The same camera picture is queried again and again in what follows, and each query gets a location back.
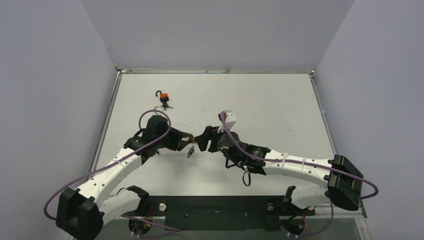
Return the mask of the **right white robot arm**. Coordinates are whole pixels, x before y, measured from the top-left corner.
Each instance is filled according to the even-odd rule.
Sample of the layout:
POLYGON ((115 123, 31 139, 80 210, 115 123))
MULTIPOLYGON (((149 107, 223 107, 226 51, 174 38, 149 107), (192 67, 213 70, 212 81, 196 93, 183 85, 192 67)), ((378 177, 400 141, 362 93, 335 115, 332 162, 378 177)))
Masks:
POLYGON ((345 156, 311 159, 240 141, 237 133, 229 137, 218 127, 207 126, 194 137, 200 151, 220 152, 232 167, 246 174, 281 175, 308 182, 290 186, 282 199, 283 209, 294 214, 299 209, 333 204, 347 211, 357 211, 361 202, 363 174, 345 156))

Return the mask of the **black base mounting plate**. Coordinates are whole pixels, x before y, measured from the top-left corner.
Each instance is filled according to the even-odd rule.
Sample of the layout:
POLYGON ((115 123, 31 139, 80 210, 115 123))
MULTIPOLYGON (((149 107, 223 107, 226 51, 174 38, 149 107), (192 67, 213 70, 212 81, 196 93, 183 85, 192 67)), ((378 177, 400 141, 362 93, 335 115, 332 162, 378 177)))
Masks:
POLYGON ((284 196, 149 196, 126 215, 150 219, 163 217, 164 224, 185 231, 279 230, 285 220, 314 216, 284 196))

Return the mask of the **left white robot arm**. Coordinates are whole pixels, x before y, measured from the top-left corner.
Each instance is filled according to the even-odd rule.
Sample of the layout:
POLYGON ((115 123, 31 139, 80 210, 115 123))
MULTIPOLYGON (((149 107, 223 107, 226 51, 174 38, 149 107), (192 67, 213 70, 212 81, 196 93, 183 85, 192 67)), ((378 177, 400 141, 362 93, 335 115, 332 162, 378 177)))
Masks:
POLYGON ((141 189, 126 191, 122 197, 108 198, 131 172, 141 167, 160 149, 181 151, 194 143, 191 133, 175 129, 168 118, 151 116, 146 127, 138 130, 106 166, 90 174, 90 179, 59 195, 55 225, 77 240, 93 240, 103 226, 120 215, 133 211, 143 215, 149 201, 141 189))

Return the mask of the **small brass padlock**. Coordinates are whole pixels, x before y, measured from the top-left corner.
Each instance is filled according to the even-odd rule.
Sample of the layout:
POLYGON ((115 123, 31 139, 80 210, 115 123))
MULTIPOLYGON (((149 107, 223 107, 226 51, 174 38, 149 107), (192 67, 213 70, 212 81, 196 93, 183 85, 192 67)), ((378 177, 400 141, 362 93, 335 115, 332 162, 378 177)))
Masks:
POLYGON ((196 143, 196 138, 192 135, 192 136, 190 136, 190 137, 188 138, 188 141, 189 141, 191 144, 195 144, 195 143, 196 143))

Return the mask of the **orange padlock with key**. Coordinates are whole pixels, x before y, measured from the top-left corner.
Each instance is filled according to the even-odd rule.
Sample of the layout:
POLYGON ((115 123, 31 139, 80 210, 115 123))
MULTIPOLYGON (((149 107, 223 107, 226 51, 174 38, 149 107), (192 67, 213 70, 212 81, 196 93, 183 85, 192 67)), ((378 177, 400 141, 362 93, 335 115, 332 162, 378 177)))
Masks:
POLYGON ((172 109, 172 108, 173 108, 173 107, 171 107, 171 106, 168 104, 168 101, 169 101, 170 99, 169 99, 169 95, 168 95, 167 93, 163 93, 161 90, 157 90, 157 91, 155 92, 155 96, 159 98, 159 101, 161 102, 161 107, 162 107, 164 110, 172 109))

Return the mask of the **large brass padlock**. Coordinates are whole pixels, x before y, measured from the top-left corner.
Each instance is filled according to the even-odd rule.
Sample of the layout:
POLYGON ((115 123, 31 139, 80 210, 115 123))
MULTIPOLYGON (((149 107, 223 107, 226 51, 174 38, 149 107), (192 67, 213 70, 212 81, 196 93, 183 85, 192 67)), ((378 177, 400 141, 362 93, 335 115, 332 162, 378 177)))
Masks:
POLYGON ((161 112, 166 111, 166 108, 164 108, 162 105, 156 105, 153 109, 161 112))

